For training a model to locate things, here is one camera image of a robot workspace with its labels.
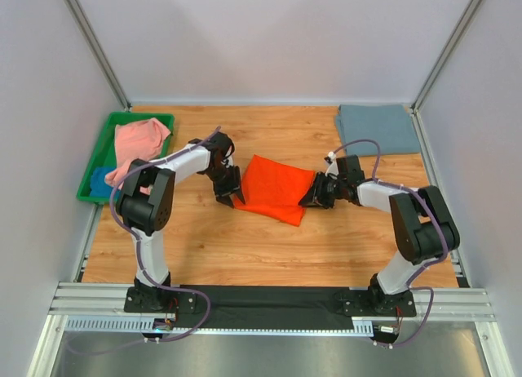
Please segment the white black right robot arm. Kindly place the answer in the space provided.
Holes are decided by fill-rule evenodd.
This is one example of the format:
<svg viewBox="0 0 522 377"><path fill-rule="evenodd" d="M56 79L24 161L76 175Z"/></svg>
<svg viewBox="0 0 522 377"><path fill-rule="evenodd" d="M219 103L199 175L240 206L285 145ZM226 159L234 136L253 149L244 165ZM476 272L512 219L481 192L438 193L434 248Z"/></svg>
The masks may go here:
<svg viewBox="0 0 522 377"><path fill-rule="evenodd" d="M390 316L413 300L412 284L429 267L460 245L460 235L440 190L433 185L407 188L360 176L316 174L299 201L302 207L330 209L337 200L391 215L397 252L367 289L339 293L347 313Z"/></svg>

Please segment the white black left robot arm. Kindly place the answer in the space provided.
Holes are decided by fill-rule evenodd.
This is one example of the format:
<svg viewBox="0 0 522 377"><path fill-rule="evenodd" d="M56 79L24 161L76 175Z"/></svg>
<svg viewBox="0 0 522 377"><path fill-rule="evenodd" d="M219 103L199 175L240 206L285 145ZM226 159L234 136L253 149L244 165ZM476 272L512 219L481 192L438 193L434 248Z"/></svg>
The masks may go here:
<svg viewBox="0 0 522 377"><path fill-rule="evenodd" d="M126 312L165 312L181 294L166 289L170 270L163 234L177 183L195 174L205 175L212 182L217 202L234 207L235 197L245 201L240 168L232 160L234 151L228 136L218 134L208 141L191 140L184 149L155 162L136 159L131 163L115 206L115 213L134 238L138 264L134 284L127 290Z"/></svg>

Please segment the orange t shirt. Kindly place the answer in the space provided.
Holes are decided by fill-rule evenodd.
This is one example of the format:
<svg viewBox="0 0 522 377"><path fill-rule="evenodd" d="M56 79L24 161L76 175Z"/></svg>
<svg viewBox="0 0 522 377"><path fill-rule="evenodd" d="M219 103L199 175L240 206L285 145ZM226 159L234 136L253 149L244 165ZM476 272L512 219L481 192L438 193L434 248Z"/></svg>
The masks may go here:
<svg viewBox="0 0 522 377"><path fill-rule="evenodd" d="M234 197L233 205L298 227L306 212L299 201L312 186L315 175L315 171L254 155L241 177L245 201Z"/></svg>

